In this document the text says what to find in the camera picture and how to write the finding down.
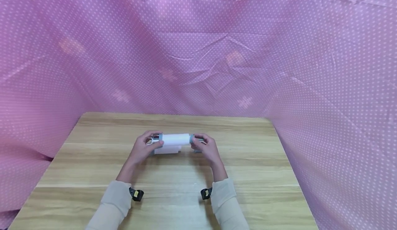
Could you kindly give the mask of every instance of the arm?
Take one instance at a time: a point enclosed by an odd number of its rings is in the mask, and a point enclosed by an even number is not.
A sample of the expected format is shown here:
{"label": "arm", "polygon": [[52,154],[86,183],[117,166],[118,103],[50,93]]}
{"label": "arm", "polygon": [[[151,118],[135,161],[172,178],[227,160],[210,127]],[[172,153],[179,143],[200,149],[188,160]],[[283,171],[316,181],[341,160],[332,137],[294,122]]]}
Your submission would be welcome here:
{"label": "arm", "polygon": [[163,142],[159,141],[146,145],[146,138],[152,134],[161,134],[159,131],[146,131],[136,139],[130,155],[124,163],[115,181],[106,189],[99,208],[88,223],[86,230],[116,230],[131,208],[131,178],[135,167],[146,159]]}
{"label": "arm", "polygon": [[220,158],[215,140],[206,134],[194,134],[203,138],[206,144],[193,138],[192,148],[203,152],[204,157],[210,163],[214,182],[212,183],[211,205],[212,211],[223,230],[247,230],[248,223],[245,220],[240,205],[236,199],[236,191],[233,181],[228,178],[225,166]]}

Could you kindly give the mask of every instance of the beige sleeve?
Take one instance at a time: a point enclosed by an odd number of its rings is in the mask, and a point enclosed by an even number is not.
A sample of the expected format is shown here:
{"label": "beige sleeve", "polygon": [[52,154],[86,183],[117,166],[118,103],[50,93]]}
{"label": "beige sleeve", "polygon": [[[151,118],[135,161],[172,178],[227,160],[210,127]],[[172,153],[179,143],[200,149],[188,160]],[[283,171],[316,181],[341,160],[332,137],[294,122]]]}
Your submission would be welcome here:
{"label": "beige sleeve", "polygon": [[86,230],[117,230],[131,208],[131,184],[112,181]]}
{"label": "beige sleeve", "polygon": [[222,230],[248,230],[249,226],[236,199],[233,180],[212,183],[212,211]]}

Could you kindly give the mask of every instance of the pink curtain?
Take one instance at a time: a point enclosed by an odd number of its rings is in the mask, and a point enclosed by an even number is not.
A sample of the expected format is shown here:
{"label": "pink curtain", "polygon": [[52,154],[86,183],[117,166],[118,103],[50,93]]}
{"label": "pink curtain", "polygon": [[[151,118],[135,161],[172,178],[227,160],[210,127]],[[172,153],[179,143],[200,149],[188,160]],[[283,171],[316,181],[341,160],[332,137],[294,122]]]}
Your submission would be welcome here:
{"label": "pink curtain", "polygon": [[320,229],[397,229],[397,0],[0,0],[0,228],[86,111],[266,117]]}

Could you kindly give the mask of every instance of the wrist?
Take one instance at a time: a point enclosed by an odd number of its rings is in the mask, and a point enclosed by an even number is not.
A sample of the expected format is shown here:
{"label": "wrist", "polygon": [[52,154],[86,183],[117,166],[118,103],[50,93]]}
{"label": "wrist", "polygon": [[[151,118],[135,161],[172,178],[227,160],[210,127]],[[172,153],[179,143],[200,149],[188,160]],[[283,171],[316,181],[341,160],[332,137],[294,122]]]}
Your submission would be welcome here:
{"label": "wrist", "polygon": [[219,159],[215,159],[215,160],[210,160],[210,166],[211,166],[211,168],[220,168],[220,167],[224,167],[224,163],[219,158]]}

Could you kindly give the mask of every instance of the wooden table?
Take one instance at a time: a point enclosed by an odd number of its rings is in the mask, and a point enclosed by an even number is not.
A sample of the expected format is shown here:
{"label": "wooden table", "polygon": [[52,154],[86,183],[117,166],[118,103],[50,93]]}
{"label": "wooden table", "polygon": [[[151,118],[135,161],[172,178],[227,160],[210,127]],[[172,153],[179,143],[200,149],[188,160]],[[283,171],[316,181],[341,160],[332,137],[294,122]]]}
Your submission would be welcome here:
{"label": "wooden table", "polygon": [[[84,229],[110,181],[145,130],[205,132],[219,148],[251,229],[317,229],[272,124],[262,118],[85,113],[10,230]],[[119,229],[219,229],[200,191],[212,183],[190,147],[155,155],[135,188],[145,192]]]}

